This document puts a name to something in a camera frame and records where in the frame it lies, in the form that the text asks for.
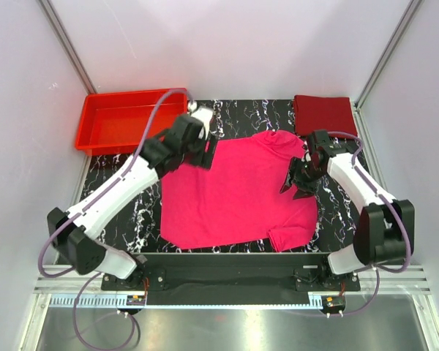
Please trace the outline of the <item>bright pink t-shirt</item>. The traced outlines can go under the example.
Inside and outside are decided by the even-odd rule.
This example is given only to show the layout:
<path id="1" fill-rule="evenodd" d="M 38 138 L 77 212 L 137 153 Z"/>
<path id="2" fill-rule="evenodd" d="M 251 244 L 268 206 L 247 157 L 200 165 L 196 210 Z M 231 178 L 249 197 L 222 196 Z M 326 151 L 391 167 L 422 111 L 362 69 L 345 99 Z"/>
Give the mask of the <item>bright pink t-shirt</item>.
<path id="1" fill-rule="evenodd" d="M 210 170 L 183 164 L 162 178 L 161 237 L 180 249 L 265 238 L 276 252 L 307 245 L 316 199 L 281 190 L 290 160 L 303 155 L 303 141 L 283 130 L 219 141 Z"/>

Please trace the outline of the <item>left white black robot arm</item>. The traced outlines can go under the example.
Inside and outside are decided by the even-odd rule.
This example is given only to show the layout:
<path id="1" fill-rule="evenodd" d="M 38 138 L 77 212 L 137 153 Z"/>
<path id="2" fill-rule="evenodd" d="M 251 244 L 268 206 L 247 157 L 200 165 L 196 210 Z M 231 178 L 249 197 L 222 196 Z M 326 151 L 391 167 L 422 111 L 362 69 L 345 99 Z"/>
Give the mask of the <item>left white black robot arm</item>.
<path id="1" fill-rule="evenodd" d="M 130 201 L 183 163 L 211 168 L 217 145 L 210 132 L 212 118 L 207 107 L 178 116 L 171 127 L 144 141 L 141 150 L 85 200 L 48 214 L 51 245 L 78 274 L 110 274 L 129 290 L 142 284 L 140 262 L 98 237 Z"/>

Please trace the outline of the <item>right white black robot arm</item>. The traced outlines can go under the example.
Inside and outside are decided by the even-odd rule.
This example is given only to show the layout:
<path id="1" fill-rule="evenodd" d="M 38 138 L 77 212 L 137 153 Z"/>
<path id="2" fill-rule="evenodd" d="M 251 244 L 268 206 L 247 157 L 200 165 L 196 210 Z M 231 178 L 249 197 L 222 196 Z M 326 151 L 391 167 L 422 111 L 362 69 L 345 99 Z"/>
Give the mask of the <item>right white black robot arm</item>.
<path id="1" fill-rule="evenodd" d="M 318 283 L 327 290 L 337 288 L 344 274 L 379 268 L 402 273 L 409 265 L 414 250 L 415 208 L 409 200 L 398 200 L 388 193 L 360 164 L 358 155 L 363 142 L 355 135 L 343 133 L 353 140 L 334 143 L 338 132 L 315 130 L 307 136 L 303 157 L 290 161 L 281 192 L 296 188 L 294 199 L 311 197 L 317 182 L 324 176 L 336 181 L 359 211 L 359 222 L 353 243 L 327 258 L 318 275 Z"/>

